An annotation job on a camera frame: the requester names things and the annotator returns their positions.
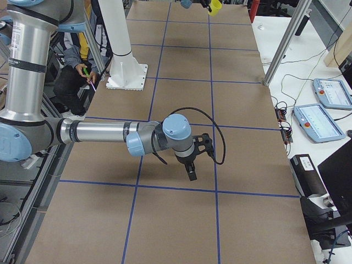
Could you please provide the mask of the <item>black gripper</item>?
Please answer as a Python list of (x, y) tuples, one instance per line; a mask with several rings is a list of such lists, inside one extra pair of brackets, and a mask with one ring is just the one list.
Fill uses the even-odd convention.
[(185, 166), (186, 172), (188, 174), (189, 180), (194, 181), (197, 180), (194, 160), (196, 159), (196, 155), (189, 155), (187, 157), (176, 156), (177, 160)]

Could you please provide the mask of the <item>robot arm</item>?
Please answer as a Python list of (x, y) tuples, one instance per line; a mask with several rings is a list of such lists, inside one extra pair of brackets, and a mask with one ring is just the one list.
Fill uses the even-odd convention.
[[(193, 0), (180, 0), (180, 4), (183, 8), (188, 9), (193, 4)], [(209, 0), (198, 0), (196, 3), (200, 3), (203, 8), (209, 8), (210, 1)]]
[(133, 156), (173, 149), (190, 180), (196, 179), (195, 139), (188, 120), (171, 114), (162, 122), (92, 123), (41, 114), (51, 34), (85, 28), (83, 1), (9, 1), (13, 20), (7, 96), (1, 110), (1, 160), (17, 162), (59, 144), (123, 142)]

